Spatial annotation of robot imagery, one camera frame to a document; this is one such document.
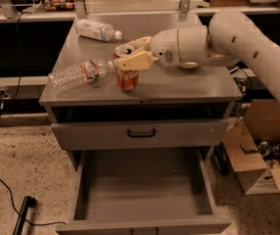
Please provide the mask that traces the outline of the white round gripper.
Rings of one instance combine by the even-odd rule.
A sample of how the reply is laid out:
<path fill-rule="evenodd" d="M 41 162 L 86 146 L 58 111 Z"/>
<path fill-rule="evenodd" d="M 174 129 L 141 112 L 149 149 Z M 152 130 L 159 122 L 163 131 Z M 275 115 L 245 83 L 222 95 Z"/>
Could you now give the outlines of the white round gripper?
<path fill-rule="evenodd" d="M 142 71 L 153 63 L 164 68 L 179 66 L 178 30 L 163 30 L 153 38 L 141 37 L 127 43 L 127 52 L 136 53 L 114 59 L 115 67 L 122 71 Z"/>

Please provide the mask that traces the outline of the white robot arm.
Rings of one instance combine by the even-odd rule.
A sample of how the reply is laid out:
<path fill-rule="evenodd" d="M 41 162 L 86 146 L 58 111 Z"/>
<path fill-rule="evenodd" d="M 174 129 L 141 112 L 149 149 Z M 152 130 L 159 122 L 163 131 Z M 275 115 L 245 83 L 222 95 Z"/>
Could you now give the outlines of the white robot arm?
<path fill-rule="evenodd" d="M 246 64 L 280 103 L 280 46 L 243 13 L 220 10 L 209 25 L 163 30 L 117 47 L 115 67 L 122 71 Z"/>

